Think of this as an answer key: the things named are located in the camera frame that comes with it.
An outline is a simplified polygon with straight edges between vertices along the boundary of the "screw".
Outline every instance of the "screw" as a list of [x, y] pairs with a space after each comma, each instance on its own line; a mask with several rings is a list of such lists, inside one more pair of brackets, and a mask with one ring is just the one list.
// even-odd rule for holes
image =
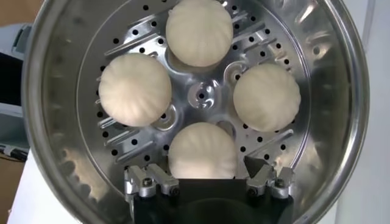
[[180, 189], [178, 187], [174, 187], [171, 189], [171, 196], [179, 196], [180, 195]]
[[285, 181], [283, 179], [276, 179], [275, 180], [275, 187], [285, 187]]
[[256, 197], [257, 196], [257, 190], [253, 188], [249, 188], [247, 191], [248, 196], [250, 197]]
[[153, 180], [149, 177], [145, 178], [143, 181], [142, 181], [142, 185], [144, 187], [150, 187], [153, 183]]

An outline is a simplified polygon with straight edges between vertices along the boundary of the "white surface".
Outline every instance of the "white surface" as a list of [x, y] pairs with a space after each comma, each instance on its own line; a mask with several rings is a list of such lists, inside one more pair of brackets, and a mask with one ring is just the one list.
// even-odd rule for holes
[[[368, 0], [345, 0], [360, 35], [363, 34]], [[390, 76], [387, 75], [387, 55], [390, 52], [390, 20], [388, 0], [377, 0], [372, 33], [367, 45], [370, 69], [370, 123], [364, 150], [347, 188], [319, 224], [389, 223], [390, 196], [383, 195], [390, 186], [387, 159], [390, 150], [385, 142], [386, 127], [390, 127]], [[32, 157], [29, 155], [16, 193], [8, 224], [78, 223], [54, 197]]]
[[8, 224], [78, 224], [60, 204], [30, 153], [24, 166]]
[[366, 52], [370, 70], [370, 120], [359, 163], [339, 199], [337, 223], [340, 224], [390, 223], [389, 9], [389, 0], [376, 1]]

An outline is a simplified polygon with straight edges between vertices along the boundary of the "perforated steamer tray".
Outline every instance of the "perforated steamer tray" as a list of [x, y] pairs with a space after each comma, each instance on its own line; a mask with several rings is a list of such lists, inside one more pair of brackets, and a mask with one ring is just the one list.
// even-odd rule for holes
[[[248, 176], [243, 164], [248, 154], [277, 170], [294, 168], [296, 222], [318, 219], [352, 171], [366, 127], [366, 64], [352, 22], [340, 17], [347, 15], [344, 6], [338, 1], [223, 1], [233, 20], [231, 49], [217, 65], [192, 68], [166, 44], [165, 24], [175, 4], [46, 3], [26, 65], [31, 68], [25, 80], [30, 95], [25, 94], [24, 103], [30, 138], [53, 190], [84, 222], [126, 222], [124, 168], [157, 163], [169, 172], [173, 137], [202, 121], [233, 136], [239, 155], [236, 178]], [[45, 39], [42, 33], [49, 25]], [[172, 104], [150, 127], [123, 126], [100, 105], [101, 72], [129, 52], [155, 57], [171, 78]], [[34, 64], [34, 58], [41, 61]], [[233, 106], [237, 80], [262, 63], [284, 67], [302, 96], [292, 124], [274, 133], [248, 128]], [[35, 103], [26, 103], [28, 98]]]

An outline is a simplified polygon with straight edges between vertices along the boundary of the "metal clamp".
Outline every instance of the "metal clamp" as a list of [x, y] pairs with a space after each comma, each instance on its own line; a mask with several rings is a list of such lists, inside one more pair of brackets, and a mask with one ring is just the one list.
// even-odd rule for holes
[[270, 165], [263, 165], [260, 171], [251, 179], [246, 181], [247, 193], [251, 197], [259, 197], [264, 194], [266, 186], [275, 177], [274, 168]]
[[138, 193], [140, 197], [149, 198], [156, 194], [156, 184], [138, 166], [125, 170], [125, 191], [132, 195]]
[[178, 196], [180, 194], [179, 180], [166, 174], [158, 165], [148, 165], [147, 172], [160, 185], [162, 194], [168, 196]]
[[289, 187], [293, 180], [294, 172], [291, 168], [283, 167], [276, 180], [271, 183], [271, 195], [274, 198], [285, 199], [289, 195]]

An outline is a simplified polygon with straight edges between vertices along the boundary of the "metal bowl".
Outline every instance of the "metal bowl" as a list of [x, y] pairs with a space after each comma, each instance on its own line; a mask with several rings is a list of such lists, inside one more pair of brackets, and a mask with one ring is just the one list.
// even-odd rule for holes
[[[45, 1], [24, 65], [23, 108], [30, 144], [46, 181], [84, 223], [127, 223], [123, 169], [165, 169], [174, 135], [193, 122], [227, 130], [242, 159], [256, 151], [277, 170], [292, 167], [295, 223], [316, 222], [346, 185], [363, 144], [369, 83], [358, 33], [339, 0], [228, 0], [232, 49], [217, 65], [192, 68], [170, 53], [168, 10], [176, 0]], [[99, 103], [99, 77], [111, 59], [141, 52], [171, 76], [172, 105], [146, 128], [115, 122]], [[242, 73], [275, 63], [302, 96], [294, 122], [275, 133], [237, 117], [232, 90]]]

